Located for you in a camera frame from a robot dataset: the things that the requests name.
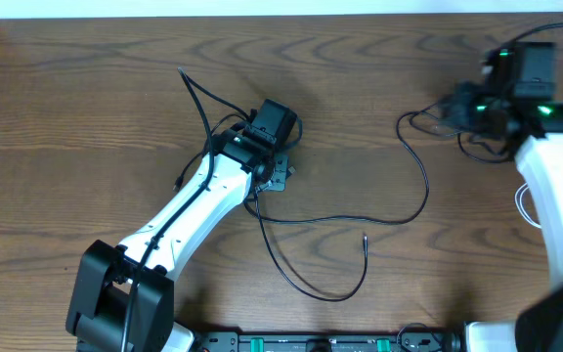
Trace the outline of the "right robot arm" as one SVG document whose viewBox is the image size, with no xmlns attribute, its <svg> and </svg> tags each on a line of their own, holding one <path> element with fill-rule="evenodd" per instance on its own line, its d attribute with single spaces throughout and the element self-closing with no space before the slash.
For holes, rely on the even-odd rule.
<svg viewBox="0 0 563 352">
<path fill-rule="evenodd" d="M 458 85 L 441 105 L 454 129 L 503 141 L 541 226 L 551 292 L 506 322 L 466 324 L 468 351 L 563 351 L 563 103 L 554 100 L 555 45 L 511 41 L 492 51 L 481 84 Z"/>
</svg>

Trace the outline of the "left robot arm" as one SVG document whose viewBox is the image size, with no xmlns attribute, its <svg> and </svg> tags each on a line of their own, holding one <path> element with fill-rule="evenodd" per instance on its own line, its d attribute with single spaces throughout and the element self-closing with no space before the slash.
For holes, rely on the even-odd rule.
<svg viewBox="0 0 563 352">
<path fill-rule="evenodd" d="M 174 320 L 174 288 L 219 221 L 252 190 L 281 190 L 290 108 L 267 100 L 242 127 L 212 137 L 191 180 L 119 245 L 95 241 L 81 257 L 65 329 L 79 351 L 188 351 L 195 334 Z"/>
</svg>

